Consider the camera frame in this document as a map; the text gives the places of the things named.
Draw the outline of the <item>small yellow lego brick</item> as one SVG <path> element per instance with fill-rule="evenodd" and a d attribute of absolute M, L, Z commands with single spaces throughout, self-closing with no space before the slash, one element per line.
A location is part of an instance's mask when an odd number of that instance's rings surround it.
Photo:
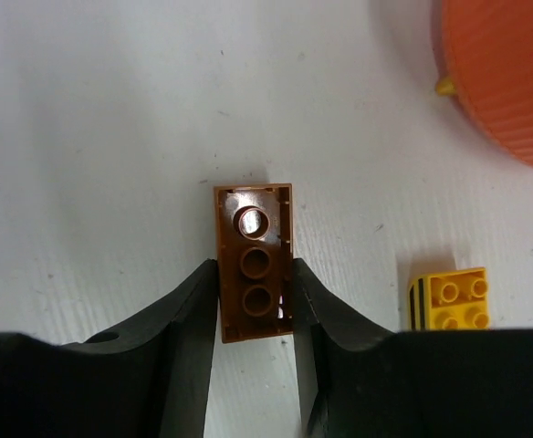
<path fill-rule="evenodd" d="M 435 85 L 435 92 L 442 97 L 455 96 L 456 86 L 450 77 L 441 78 Z"/>

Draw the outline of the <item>yellow striped lego brick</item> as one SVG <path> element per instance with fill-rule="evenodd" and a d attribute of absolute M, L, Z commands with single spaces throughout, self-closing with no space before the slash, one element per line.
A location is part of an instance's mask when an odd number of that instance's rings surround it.
<path fill-rule="evenodd" d="M 488 292 L 483 267 L 418 276 L 406 293 L 409 329 L 489 329 Z"/>

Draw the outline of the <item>brown lego plate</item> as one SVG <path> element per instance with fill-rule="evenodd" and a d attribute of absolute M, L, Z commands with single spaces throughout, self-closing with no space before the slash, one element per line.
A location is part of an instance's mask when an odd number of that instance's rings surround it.
<path fill-rule="evenodd" d="M 292 185 L 214 187 L 222 341 L 292 332 Z"/>

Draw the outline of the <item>orange round divided container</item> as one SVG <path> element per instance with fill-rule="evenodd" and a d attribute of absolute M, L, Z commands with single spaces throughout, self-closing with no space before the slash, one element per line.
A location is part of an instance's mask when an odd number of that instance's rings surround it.
<path fill-rule="evenodd" d="M 471 121 L 533 166 L 533 1 L 444 1 L 445 74 Z"/>

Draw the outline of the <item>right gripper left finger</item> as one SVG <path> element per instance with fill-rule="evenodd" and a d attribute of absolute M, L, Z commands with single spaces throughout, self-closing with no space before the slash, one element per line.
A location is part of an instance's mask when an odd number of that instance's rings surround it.
<path fill-rule="evenodd" d="M 0 333 L 0 437 L 200 437 L 216 263 L 82 343 Z"/>

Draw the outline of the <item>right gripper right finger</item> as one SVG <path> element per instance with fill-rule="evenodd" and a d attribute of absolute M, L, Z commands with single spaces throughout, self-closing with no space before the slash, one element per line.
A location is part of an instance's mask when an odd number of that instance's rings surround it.
<path fill-rule="evenodd" d="M 296 259 L 307 437 L 533 437 L 533 329 L 391 332 Z"/>

